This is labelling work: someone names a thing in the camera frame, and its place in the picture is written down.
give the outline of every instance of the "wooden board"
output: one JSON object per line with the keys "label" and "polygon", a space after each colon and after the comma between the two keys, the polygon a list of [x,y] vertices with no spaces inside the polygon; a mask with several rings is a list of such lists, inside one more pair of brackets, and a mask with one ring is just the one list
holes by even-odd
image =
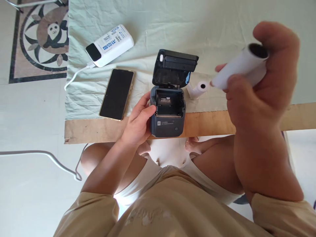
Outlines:
{"label": "wooden board", "polygon": [[[123,133],[127,118],[77,119],[65,121],[65,144],[114,142]],[[282,131],[316,128],[316,103],[291,105],[286,111]],[[180,137],[199,137],[235,134],[228,111],[188,113],[185,115],[184,131]]]}

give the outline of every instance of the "panda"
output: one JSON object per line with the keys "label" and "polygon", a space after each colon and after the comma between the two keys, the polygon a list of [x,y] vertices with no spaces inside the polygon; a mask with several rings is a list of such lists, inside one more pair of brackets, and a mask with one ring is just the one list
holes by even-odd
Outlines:
{"label": "panda", "polygon": [[63,48],[69,45],[67,21],[63,20],[60,25],[58,22],[49,24],[47,27],[47,41],[43,45],[44,48],[51,46],[52,48]]}

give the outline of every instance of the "printer lid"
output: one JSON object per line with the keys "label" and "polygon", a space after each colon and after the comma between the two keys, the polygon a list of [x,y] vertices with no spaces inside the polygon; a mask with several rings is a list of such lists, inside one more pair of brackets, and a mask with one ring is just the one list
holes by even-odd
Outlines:
{"label": "printer lid", "polygon": [[198,56],[160,49],[152,83],[163,88],[185,87],[197,64]]}

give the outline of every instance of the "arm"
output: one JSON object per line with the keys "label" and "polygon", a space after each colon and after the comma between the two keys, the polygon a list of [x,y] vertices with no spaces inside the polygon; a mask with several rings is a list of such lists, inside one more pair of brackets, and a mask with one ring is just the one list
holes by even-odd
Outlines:
{"label": "arm", "polygon": [[122,137],[89,175],[81,192],[114,195],[138,146],[150,135],[146,124],[156,107],[147,105],[149,97],[150,92],[134,107]]}
{"label": "arm", "polygon": [[269,50],[270,57],[265,77],[254,88],[242,75],[233,75],[228,81],[227,107],[236,126],[235,169],[249,202],[255,193],[301,201],[303,192],[279,129],[296,83],[299,39],[274,22],[258,24],[253,35]]}

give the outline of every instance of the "white cable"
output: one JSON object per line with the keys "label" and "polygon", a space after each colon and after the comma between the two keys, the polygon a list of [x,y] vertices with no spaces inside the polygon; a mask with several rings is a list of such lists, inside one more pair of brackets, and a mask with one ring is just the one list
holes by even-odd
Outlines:
{"label": "white cable", "polygon": [[87,68],[93,68],[93,67],[95,67],[95,64],[91,61],[91,62],[89,62],[84,68],[82,68],[82,69],[76,71],[75,74],[73,75],[72,79],[65,85],[64,89],[66,90],[67,86],[69,86],[70,83],[75,80],[75,78],[76,78],[76,76],[78,75],[78,73],[80,73],[80,72],[86,70]]}
{"label": "white cable", "polygon": [[62,170],[66,171],[69,174],[72,174],[74,176],[74,179],[76,181],[82,181],[82,177],[78,172],[78,166],[81,160],[81,156],[83,151],[86,149],[88,144],[85,145],[85,147],[83,148],[79,161],[76,165],[75,171],[68,169],[66,166],[64,166],[62,163],[60,163],[60,161],[50,152],[48,151],[42,151],[42,150],[29,150],[29,151],[0,151],[0,156],[13,156],[13,155],[24,155],[24,154],[43,154],[43,155],[47,155],[51,161],[57,165],[59,168],[61,168]]}

